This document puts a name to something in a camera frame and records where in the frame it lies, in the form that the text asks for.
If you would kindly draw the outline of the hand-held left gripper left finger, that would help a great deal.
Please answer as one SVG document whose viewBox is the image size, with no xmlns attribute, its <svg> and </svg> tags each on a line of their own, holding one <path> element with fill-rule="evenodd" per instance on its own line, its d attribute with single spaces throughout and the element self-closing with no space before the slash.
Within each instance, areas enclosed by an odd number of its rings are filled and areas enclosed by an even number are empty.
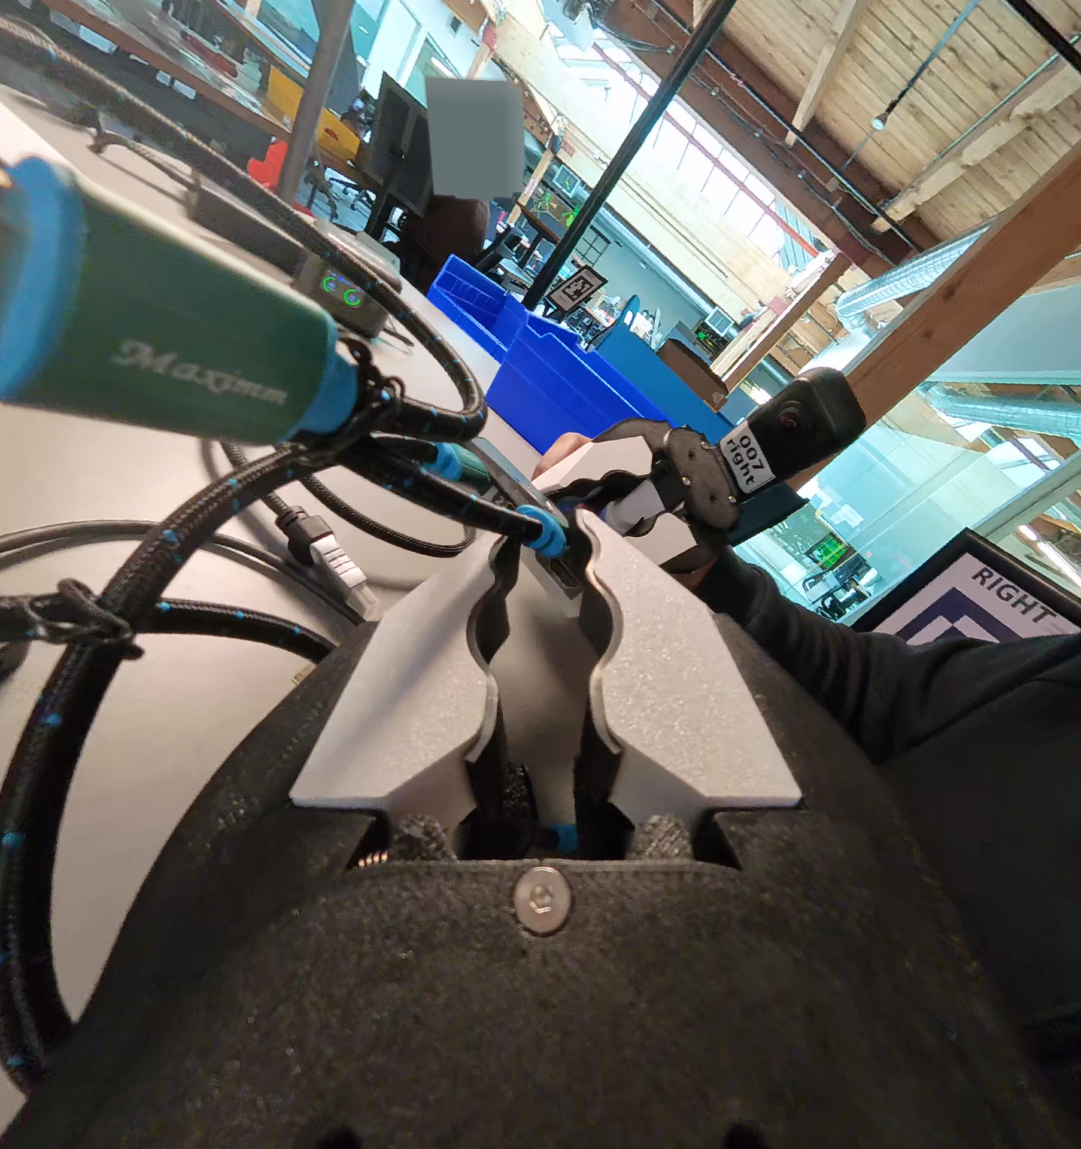
<svg viewBox="0 0 1081 1149">
<path fill-rule="evenodd" d="M 294 805 L 426 816 L 476 836 L 531 827 L 490 672 L 517 575 L 517 543 L 476 538 L 385 613 L 289 791 Z"/>
</svg>

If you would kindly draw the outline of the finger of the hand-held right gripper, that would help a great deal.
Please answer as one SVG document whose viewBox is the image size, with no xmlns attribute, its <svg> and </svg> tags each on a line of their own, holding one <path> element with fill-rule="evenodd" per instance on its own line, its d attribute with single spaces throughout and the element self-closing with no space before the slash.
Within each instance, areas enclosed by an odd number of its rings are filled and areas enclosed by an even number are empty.
<svg viewBox="0 0 1081 1149">
<path fill-rule="evenodd" d="M 617 474 L 642 483 L 651 468 L 653 450 L 644 440 L 587 442 L 537 475 L 531 484 L 551 502 L 556 502 L 556 493 L 569 491 L 576 483 L 588 481 L 592 490 Z"/>
<path fill-rule="evenodd" d="M 606 525 L 660 568 L 694 568 L 686 559 L 697 541 L 656 490 L 635 490 L 606 506 Z"/>
</svg>

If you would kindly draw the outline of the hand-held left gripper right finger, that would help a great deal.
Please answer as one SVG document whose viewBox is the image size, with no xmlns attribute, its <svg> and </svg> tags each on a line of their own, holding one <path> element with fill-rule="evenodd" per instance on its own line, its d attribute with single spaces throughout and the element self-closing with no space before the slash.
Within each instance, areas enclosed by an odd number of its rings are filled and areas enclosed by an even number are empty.
<svg viewBox="0 0 1081 1149">
<path fill-rule="evenodd" d="M 797 809 L 802 795 L 704 604 L 590 511 L 578 627 L 595 663 L 574 761 L 579 841 L 654 816 L 695 832 L 724 811 Z"/>
</svg>

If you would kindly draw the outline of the large blue plastic bin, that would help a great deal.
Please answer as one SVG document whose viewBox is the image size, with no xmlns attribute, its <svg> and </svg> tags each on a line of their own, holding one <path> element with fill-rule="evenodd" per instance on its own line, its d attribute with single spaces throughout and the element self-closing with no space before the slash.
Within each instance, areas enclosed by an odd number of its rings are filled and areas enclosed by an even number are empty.
<svg viewBox="0 0 1081 1149">
<path fill-rule="evenodd" d="M 565 433 L 592 440 L 629 418 L 690 427 L 713 443 L 731 431 L 626 327 L 587 352 L 570 331 L 531 315 L 508 345 L 487 404 L 537 452 Z"/>
</svg>

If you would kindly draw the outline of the braided hdmi cable green plugs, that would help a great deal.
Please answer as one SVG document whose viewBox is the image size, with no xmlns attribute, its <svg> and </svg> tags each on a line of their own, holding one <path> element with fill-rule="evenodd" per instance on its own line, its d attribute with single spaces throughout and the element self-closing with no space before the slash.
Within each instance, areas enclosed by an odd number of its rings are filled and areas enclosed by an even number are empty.
<svg viewBox="0 0 1081 1149">
<path fill-rule="evenodd" d="M 0 165 L 0 404 L 198 440 L 276 445 L 151 527 L 100 602 L 137 632 L 173 579 L 253 500 L 344 466 L 435 515 L 544 557 L 567 550 L 562 518 L 485 502 L 428 468 L 428 449 L 467 447 L 487 404 L 469 367 L 410 311 L 394 279 L 347 242 L 285 208 L 249 176 L 82 60 L 0 15 L 0 54 L 39 67 L 119 122 L 160 138 L 285 236 L 353 281 L 453 384 L 437 409 L 381 374 L 360 340 L 303 295 L 242 261 L 28 156 Z M 25 599 L 0 602 L 0 643 L 32 641 Z M 121 663 L 64 647 L 0 789 L 0 1064 L 28 1096 L 73 1032 L 51 945 L 60 820 L 83 745 Z"/>
</svg>

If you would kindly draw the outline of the cardboard box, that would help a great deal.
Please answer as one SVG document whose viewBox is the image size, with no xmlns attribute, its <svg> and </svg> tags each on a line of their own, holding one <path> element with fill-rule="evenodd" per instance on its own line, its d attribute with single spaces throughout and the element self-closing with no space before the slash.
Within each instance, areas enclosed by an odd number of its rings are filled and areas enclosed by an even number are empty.
<svg viewBox="0 0 1081 1149">
<path fill-rule="evenodd" d="M 711 411 L 719 411 L 724 406 L 727 392 L 722 381 L 690 345 L 665 340 L 656 358 Z"/>
</svg>

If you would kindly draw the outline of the black white marker tag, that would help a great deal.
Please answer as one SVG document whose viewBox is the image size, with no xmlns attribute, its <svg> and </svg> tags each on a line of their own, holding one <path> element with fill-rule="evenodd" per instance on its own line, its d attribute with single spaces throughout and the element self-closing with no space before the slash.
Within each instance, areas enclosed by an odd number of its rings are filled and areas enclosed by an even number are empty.
<svg viewBox="0 0 1081 1149">
<path fill-rule="evenodd" d="M 592 267 L 579 267 L 563 281 L 556 283 L 544 297 L 544 302 L 563 315 L 581 308 L 597 290 L 606 284 Z"/>
</svg>

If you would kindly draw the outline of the black framed white sign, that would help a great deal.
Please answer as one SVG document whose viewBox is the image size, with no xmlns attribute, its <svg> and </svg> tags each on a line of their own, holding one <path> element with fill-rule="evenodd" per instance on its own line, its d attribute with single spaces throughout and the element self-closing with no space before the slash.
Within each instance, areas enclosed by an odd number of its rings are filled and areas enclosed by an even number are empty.
<svg viewBox="0 0 1081 1149">
<path fill-rule="evenodd" d="M 1081 599 L 965 529 L 849 622 L 908 645 L 1075 636 Z"/>
</svg>

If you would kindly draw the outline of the grey power bank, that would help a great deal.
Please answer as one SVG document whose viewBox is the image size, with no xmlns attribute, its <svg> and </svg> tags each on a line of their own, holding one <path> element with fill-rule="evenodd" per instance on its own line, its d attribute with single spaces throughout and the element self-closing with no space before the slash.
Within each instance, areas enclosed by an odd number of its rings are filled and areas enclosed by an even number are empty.
<svg viewBox="0 0 1081 1149">
<path fill-rule="evenodd" d="M 339 327 L 365 342 L 378 338 L 387 327 L 385 309 L 317 256 L 303 256 L 290 283 L 299 295 L 324 309 Z"/>
</svg>

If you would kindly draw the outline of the black music stand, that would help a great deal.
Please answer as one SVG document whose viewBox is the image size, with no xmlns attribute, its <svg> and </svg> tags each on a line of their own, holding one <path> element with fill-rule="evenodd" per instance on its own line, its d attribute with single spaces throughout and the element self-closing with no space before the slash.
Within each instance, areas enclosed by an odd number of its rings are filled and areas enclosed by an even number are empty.
<svg viewBox="0 0 1081 1149">
<path fill-rule="evenodd" d="M 428 115 L 389 74 L 381 76 L 371 138 L 355 165 L 374 192 L 364 231 L 374 242 L 381 242 L 392 210 L 421 217 L 428 208 L 433 195 Z"/>
</svg>

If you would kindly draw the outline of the black power adapter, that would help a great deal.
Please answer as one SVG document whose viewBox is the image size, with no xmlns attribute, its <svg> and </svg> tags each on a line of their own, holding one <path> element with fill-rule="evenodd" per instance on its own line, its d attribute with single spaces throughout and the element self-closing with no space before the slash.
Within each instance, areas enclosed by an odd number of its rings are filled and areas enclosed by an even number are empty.
<svg viewBox="0 0 1081 1149">
<path fill-rule="evenodd" d="M 208 183 L 191 185 L 185 213 L 191 224 L 289 277 L 308 260 L 303 245 Z"/>
</svg>

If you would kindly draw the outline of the yellow box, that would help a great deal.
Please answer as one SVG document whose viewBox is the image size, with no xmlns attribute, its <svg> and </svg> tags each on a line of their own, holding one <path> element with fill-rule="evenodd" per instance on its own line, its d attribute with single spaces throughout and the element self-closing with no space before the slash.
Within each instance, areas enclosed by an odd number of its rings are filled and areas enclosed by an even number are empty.
<svg viewBox="0 0 1081 1149">
<path fill-rule="evenodd" d="M 292 127 L 301 97 L 303 88 L 298 83 L 294 83 L 276 67 L 269 69 L 265 104 L 274 115 L 280 117 L 285 127 Z M 360 138 L 328 108 L 319 115 L 315 142 L 321 154 L 326 154 L 337 160 L 337 163 L 344 165 L 355 161 L 360 147 Z"/>
</svg>

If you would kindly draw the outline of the red plastic bin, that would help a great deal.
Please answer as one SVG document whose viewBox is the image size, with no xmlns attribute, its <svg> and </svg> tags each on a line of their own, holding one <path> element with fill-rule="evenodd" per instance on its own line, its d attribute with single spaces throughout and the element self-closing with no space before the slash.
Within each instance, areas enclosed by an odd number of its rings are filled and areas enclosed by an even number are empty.
<svg viewBox="0 0 1081 1149">
<path fill-rule="evenodd" d="M 283 138 L 273 140 L 262 161 L 251 158 L 246 165 L 248 176 L 257 185 L 265 188 L 269 194 L 278 195 L 278 199 L 283 199 L 278 192 L 278 185 L 280 185 L 280 176 L 287 158 L 287 151 L 289 151 L 289 140 L 283 140 Z"/>
</svg>

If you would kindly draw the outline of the grey light stand pole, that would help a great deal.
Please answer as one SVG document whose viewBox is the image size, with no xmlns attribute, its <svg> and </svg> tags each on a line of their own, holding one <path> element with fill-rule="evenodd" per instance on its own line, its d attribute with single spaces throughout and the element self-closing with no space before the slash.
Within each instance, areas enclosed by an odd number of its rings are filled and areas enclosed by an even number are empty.
<svg viewBox="0 0 1081 1149">
<path fill-rule="evenodd" d="M 317 51 L 308 69 L 299 108 L 289 133 L 287 152 L 280 169 L 276 195 L 292 210 L 299 183 L 317 142 L 317 124 L 347 40 L 353 3 L 317 3 Z"/>
</svg>

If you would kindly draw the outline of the wooden post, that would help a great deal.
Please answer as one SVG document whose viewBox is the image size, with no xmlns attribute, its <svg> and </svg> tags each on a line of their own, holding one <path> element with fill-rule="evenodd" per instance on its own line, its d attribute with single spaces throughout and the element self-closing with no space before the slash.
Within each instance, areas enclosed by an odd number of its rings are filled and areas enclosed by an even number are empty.
<svg viewBox="0 0 1081 1149">
<path fill-rule="evenodd" d="M 1081 140 L 843 374 L 877 424 L 1081 245 Z"/>
</svg>

